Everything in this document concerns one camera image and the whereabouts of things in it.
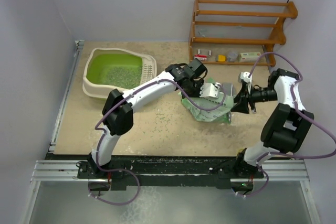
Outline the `silver metal scoop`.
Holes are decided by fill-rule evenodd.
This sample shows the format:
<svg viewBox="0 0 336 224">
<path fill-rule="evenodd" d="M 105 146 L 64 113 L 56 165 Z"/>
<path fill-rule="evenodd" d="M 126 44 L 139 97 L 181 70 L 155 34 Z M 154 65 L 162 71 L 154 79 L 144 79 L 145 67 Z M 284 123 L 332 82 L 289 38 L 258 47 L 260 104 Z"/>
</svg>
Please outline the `silver metal scoop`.
<svg viewBox="0 0 336 224">
<path fill-rule="evenodd" d="M 227 82 L 224 82 L 222 84 L 223 88 L 224 88 L 224 92 L 226 95 L 229 95 L 229 96 L 232 96 L 234 97 L 236 95 L 236 90 L 235 90 L 235 87 L 233 86 L 232 83 L 227 83 Z"/>
</svg>

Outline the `green cat litter bag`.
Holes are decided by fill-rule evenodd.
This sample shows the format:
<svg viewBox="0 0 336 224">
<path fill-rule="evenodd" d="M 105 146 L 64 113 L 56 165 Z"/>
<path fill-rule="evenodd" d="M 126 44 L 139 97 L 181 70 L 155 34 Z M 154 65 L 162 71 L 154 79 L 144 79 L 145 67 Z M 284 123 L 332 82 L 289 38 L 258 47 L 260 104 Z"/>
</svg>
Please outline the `green cat litter bag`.
<svg viewBox="0 0 336 224">
<path fill-rule="evenodd" d="M 209 78 L 206 82 L 215 83 L 212 78 Z M 232 114 L 230 110 L 234 106 L 234 97 L 226 95 L 222 86 L 223 83 L 219 84 L 220 94 L 217 99 L 200 97 L 187 99 L 182 93 L 179 93 L 182 105 L 196 121 L 231 124 Z"/>
</svg>

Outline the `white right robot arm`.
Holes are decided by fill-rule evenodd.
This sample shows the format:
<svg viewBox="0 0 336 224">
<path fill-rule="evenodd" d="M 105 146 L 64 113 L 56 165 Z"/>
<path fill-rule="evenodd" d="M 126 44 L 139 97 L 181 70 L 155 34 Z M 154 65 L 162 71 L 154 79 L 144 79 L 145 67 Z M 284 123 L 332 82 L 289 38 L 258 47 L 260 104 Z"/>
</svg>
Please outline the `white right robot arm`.
<svg viewBox="0 0 336 224">
<path fill-rule="evenodd" d="M 277 101 L 278 104 L 262 129 L 260 142 L 237 154 L 233 170 L 238 177 L 254 175 L 262 161 L 277 154 L 295 153 L 301 147 L 311 127 L 303 116 L 313 119 L 314 115 L 302 105 L 298 88 L 290 92 L 298 80 L 297 73 L 277 69 L 268 77 L 267 87 L 262 88 L 252 85 L 249 72 L 239 75 L 242 85 L 234 97 L 232 112 L 248 114 L 255 111 L 258 102 Z"/>
</svg>

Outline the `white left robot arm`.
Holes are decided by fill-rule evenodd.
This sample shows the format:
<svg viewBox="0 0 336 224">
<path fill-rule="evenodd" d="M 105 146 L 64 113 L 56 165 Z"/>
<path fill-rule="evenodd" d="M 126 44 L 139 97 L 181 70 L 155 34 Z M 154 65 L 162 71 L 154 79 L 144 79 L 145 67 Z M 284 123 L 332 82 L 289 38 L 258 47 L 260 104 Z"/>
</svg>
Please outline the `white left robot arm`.
<svg viewBox="0 0 336 224">
<path fill-rule="evenodd" d="M 169 65 L 154 79 L 126 91 L 110 91 L 104 104 L 103 117 L 94 127 L 101 131 L 95 150 L 88 156 L 90 173 L 104 177 L 109 169 L 112 152 L 119 138 L 133 127 L 134 113 L 161 96 L 180 90 L 185 97 L 199 97 L 208 70 L 201 61 Z"/>
</svg>

